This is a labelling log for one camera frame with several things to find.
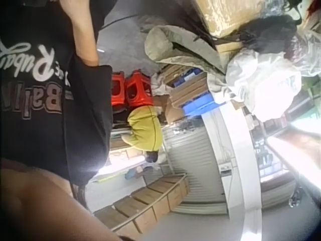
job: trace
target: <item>yellow shirt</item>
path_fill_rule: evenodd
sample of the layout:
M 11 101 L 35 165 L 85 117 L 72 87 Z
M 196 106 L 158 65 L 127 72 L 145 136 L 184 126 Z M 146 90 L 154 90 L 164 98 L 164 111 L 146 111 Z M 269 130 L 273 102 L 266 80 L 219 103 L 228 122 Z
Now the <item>yellow shirt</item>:
M 153 106 L 146 105 L 133 110 L 128 117 L 128 123 L 132 134 L 122 135 L 124 142 L 142 151 L 160 149 L 163 143 L 163 133 Z

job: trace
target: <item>black bag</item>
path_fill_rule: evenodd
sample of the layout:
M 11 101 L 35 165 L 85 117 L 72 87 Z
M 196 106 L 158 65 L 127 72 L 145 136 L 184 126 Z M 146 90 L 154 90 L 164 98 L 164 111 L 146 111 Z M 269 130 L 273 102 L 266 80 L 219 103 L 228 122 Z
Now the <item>black bag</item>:
M 255 19 L 240 28 L 240 41 L 244 47 L 258 53 L 278 54 L 295 35 L 296 24 L 297 21 L 289 15 Z

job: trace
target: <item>black t-shirt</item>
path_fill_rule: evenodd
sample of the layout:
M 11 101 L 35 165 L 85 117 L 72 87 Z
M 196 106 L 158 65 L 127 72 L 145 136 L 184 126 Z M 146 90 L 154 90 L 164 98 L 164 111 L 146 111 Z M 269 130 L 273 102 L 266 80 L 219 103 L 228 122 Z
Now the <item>black t-shirt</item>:
M 86 184 L 105 164 L 112 129 L 110 66 L 75 55 L 58 4 L 0 16 L 1 157 Z

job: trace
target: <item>blue plastic crate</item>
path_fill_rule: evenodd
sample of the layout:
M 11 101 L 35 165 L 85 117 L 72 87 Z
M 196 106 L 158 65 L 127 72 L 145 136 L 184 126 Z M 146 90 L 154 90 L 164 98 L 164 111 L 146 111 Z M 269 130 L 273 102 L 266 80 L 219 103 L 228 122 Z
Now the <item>blue plastic crate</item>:
M 183 110 L 185 116 L 196 116 L 207 113 L 211 110 L 214 110 L 225 103 L 217 104 L 214 102 L 213 96 L 211 93 L 207 92 L 192 101 L 183 105 Z
M 187 71 L 185 74 L 182 74 L 177 81 L 174 82 L 174 87 L 180 86 L 184 82 L 186 82 L 191 76 L 196 76 L 203 71 L 199 68 L 193 68 Z

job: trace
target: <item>white lettering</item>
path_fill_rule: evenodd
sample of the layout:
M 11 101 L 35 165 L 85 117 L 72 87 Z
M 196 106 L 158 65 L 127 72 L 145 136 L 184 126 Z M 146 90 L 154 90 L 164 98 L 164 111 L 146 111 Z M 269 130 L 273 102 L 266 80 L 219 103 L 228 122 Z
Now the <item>white lettering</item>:
M 16 59 L 16 55 L 15 54 L 9 55 L 7 57 L 7 63 L 5 65 L 5 67 L 4 67 L 4 69 L 10 68 L 13 65 L 13 63 L 15 62 L 15 59 Z
M 64 73 L 58 61 L 54 62 L 54 49 L 48 52 L 44 45 L 40 45 L 38 49 L 42 54 L 41 58 L 27 54 L 30 49 L 29 43 L 18 43 L 6 48 L 0 39 L 0 69 L 13 67 L 14 78 L 17 78 L 19 73 L 32 71 L 32 76 L 39 82 L 45 82 L 55 74 L 60 80 L 65 79 L 65 85 L 70 86 L 67 79 L 68 72 Z
M 54 70 L 51 68 L 51 66 L 55 58 L 55 51 L 54 49 L 51 49 L 49 54 L 44 45 L 40 45 L 39 50 L 44 57 L 36 62 L 32 74 L 35 80 L 39 82 L 44 82 L 50 79 L 51 76 L 54 74 Z M 45 68 L 43 72 L 40 73 L 40 67 L 42 67 L 43 65 L 45 65 Z
M 68 71 L 66 71 L 66 73 L 65 73 L 65 85 L 70 87 L 70 83 L 68 80 Z

